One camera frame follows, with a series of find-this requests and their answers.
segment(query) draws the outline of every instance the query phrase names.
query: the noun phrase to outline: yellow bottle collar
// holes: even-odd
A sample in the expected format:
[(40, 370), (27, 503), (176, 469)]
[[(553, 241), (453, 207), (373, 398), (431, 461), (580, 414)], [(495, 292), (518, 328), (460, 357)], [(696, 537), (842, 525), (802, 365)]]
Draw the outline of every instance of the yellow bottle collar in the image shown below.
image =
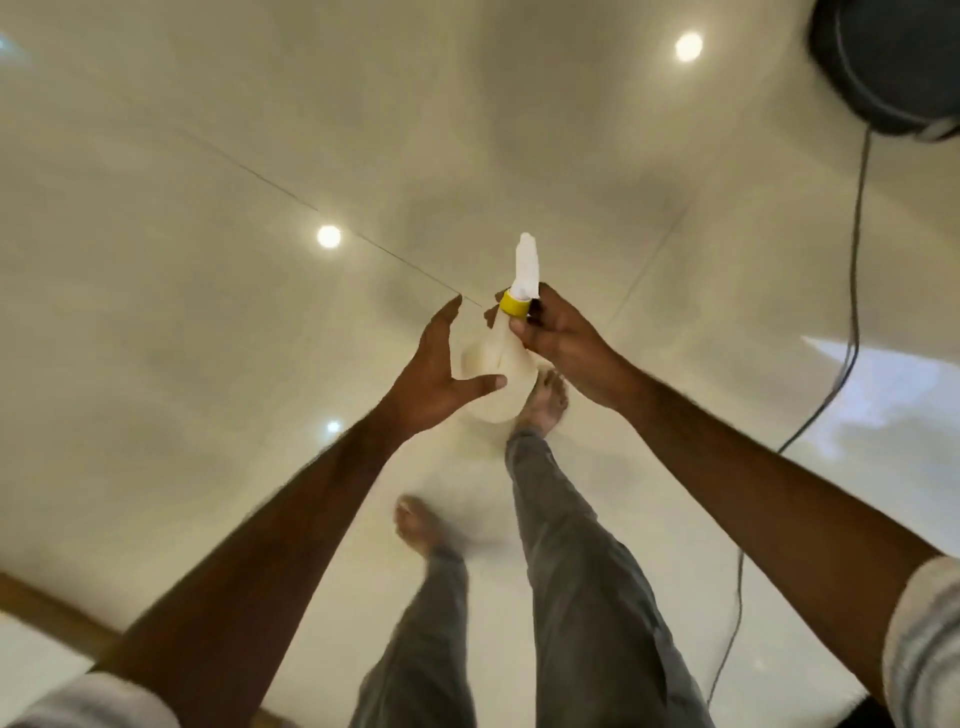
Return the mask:
[(505, 313), (520, 318), (527, 315), (530, 310), (529, 301), (518, 301), (510, 295), (510, 291), (503, 292), (503, 298), (500, 299), (500, 309)]

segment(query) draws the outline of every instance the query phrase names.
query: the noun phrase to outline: white sleeve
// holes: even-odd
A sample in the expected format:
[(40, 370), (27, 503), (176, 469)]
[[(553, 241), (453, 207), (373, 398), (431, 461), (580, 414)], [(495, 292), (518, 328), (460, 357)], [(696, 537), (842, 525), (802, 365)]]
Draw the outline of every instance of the white sleeve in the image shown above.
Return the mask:
[(900, 597), (883, 648), (887, 707), (900, 728), (960, 726), (960, 561), (920, 567)]
[(152, 692), (92, 672), (38, 700), (8, 728), (180, 728)]

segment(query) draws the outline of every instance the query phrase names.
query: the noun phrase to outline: black speaker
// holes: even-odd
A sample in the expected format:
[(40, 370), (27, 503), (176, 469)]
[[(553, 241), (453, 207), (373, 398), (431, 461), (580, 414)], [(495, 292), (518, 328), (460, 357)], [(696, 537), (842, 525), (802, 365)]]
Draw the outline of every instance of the black speaker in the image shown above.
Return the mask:
[(807, 47), (875, 131), (960, 132), (960, 0), (818, 0)]

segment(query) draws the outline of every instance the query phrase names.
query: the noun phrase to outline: black cable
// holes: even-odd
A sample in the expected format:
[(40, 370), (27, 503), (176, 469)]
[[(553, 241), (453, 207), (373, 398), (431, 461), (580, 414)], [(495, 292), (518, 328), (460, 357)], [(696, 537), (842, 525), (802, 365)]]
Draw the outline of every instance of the black cable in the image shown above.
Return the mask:
[[(853, 232), (851, 236), (850, 250), (850, 337), (847, 340), (847, 354), (844, 356), (843, 365), (837, 379), (827, 396), (820, 403), (813, 414), (800, 425), (800, 428), (794, 432), (778, 450), (778, 455), (783, 455), (787, 448), (797, 442), (810, 427), (820, 419), (820, 416), (827, 411), (827, 408), (837, 399), (837, 395), (843, 390), (853, 374), (853, 367), (860, 356), (860, 301), (857, 291), (857, 271), (860, 261), (860, 220), (863, 214), (863, 190), (867, 183), (867, 165), (870, 161), (870, 149), (873, 143), (873, 134), (870, 127), (863, 135), (863, 147), (860, 151), (860, 174), (856, 183), (856, 204), (853, 206)], [(720, 682), (720, 676), (723, 674), (724, 667), (730, 659), (730, 653), (733, 651), (733, 643), (740, 633), (740, 626), (743, 624), (743, 563), (745, 554), (742, 548), (736, 552), (736, 623), (733, 625), (733, 632), (730, 635), (730, 641), (727, 643), (727, 650), (724, 652), (723, 660), (720, 661), (720, 667), (713, 677), (713, 684), (710, 686), (710, 692), (707, 698), (707, 707), (713, 702), (713, 696), (716, 695), (717, 684)]]

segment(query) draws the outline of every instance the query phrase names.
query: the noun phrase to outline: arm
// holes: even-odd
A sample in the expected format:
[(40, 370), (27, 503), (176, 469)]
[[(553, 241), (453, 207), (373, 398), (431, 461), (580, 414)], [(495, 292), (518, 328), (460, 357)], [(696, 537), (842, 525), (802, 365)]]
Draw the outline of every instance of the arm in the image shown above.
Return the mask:
[(94, 670), (153, 692), (183, 728), (249, 725), (373, 482), (408, 438), (504, 383), (450, 375), (460, 297), (376, 408), (147, 611)]
[(549, 286), (528, 349), (608, 406), (740, 545), (817, 637), (879, 700), (883, 642), (926, 542), (822, 477), (758, 445), (617, 354)]

